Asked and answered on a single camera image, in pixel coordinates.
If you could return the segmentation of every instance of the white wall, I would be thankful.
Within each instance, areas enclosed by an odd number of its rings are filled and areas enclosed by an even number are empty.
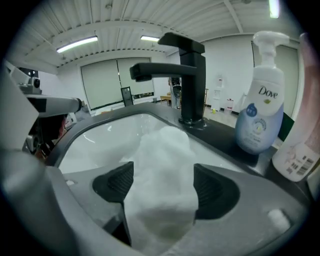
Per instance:
[[[99,54],[99,56],[90,56],[84,60],[78,59],[71,63],[66,64],[58,68],[58,74],[49,74],[45,72],[39,72],[39,78],[41,82],[41,89],[44,95],[60,96],[60,97],[75,97],[88,104],[82,76],[81,67],[96,62],[114,60],[121,58],[151,58],[151,62],[166,63],[168,59],[163,52],[154,52],[146,50],[123,50],[112,51]],[[153,79],[154,96],[146,97],[142,99],[136,99],[134,104],[142,102],[151,102],[153,98],[160,100],[160,96],[166,95],[169,92],[168,79],[165,77],[159,77]],[[90,111],[92,115],[97,115],[103,111],[110,111],[111,109],[123,108],[123,103],[118,103],[103,107],[94,111]]]
[[[209,89],[206,103],[211,104],[213,90],[217,86],[219,75],[222,76],[224,89],[220,107],[225,108],[226,99],[233,99],[233,110],[241,110],[243,94],[251,85],[254,58],[251,47],[251,35],[228,36],[204,42],[206,60],[206,85]],[[170,63],[179,64],[179,53],[168,57]]]

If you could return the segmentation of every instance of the ridged black pad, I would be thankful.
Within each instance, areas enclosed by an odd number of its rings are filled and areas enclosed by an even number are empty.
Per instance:
[[[104,200],[123,205],[133,182],[134,163],[128,162],[96,177],[92,187]],[[194,165],[193,186],[199,200],[196,220],[218,219],[228,213],[240,198],[240,190],[234,181],[200,164]]]

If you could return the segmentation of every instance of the faucet handle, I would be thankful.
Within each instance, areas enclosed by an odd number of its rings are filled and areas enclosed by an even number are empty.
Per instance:
[[[185,53],[203,54],[205,52],[205,46],[202,43],[172,32],[165,33],[159,39],[158,44],[178,47],[180,56]]]

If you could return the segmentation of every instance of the barcode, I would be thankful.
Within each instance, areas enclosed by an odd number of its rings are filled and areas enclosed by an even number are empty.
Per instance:
[[[293,163],[291,164],[291,166],[292,166],[292,168],[293,168],[293,169],[295,169],[295,170],[296,170],[296,169],[298,168],[298,166],[299,166],[299,165],[297,165],[297,164],[295,164],[295,163],[293,162]]]
[[[306,173],[306,171],[309,170],[309,168],[312,166],[313,163],[314,163],[314,161],[311,160],[310,158],[308,158],[308,159],[304,162],[303,166],[301,166],[301,168],[297,171],[296,174],[298,174],[298,175],[304,175],[304,174]]]
[[[292,173],[292,169],[289,167],[288,169],[286,169],[286,171],[291,174]]]

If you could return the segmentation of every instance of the white pump head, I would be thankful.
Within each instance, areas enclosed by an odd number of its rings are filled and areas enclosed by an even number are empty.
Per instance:
[[[254,34],[253,42],[259,47],[261,65],[275,66],[276,47],[289,43],[289,36],[272,31],[259,31]]]

